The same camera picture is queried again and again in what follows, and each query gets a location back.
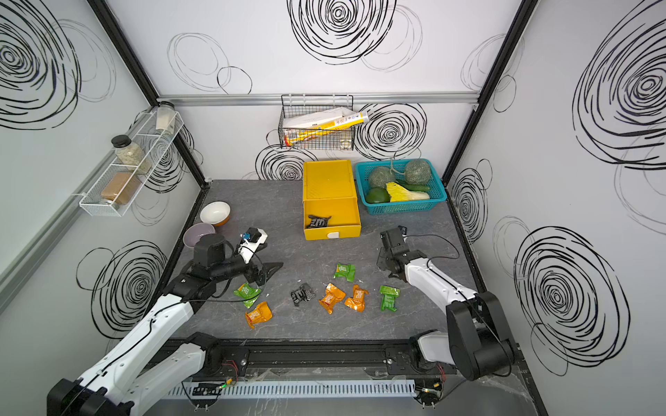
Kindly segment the yellow plastic drawer cabinet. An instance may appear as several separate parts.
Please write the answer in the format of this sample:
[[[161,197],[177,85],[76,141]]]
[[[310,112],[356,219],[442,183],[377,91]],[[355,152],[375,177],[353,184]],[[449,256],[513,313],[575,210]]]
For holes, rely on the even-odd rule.
[[[361,235],[357,189],[347,159],[305,162],[302,200],[306,240],[353,239]],[[329,226],[306,229],[309,215],[331,217]]]

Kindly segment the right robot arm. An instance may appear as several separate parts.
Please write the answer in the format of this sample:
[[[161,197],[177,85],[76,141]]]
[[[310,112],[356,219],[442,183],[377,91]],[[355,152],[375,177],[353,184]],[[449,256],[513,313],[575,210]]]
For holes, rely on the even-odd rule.
[[[404,227],[380,237],[378,268],[419,289],[446,317],[444,332],[432,330],[416,337],[416,359],[453,366],[469,381],[510,376],[518,348],[497,296],[456,282],[432,258],[410,249]]]

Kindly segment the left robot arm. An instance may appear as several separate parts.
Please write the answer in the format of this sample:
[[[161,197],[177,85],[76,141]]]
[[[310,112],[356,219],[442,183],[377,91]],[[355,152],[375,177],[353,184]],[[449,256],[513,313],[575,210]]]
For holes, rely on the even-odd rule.
[[[282,263],[261,263],[267,233],[255,227],[237,245],[221,234],[201,237],[194,257],[162,292],[154,307],[102,359],[77,380],[60,380],[47,395],[48,415],[142,415],[188,377],[214,373],[222,362],[219,341],[197,333],[151,369],[146,366],[172,334],[205,304],[219,283],[243,276],[266,283]]]

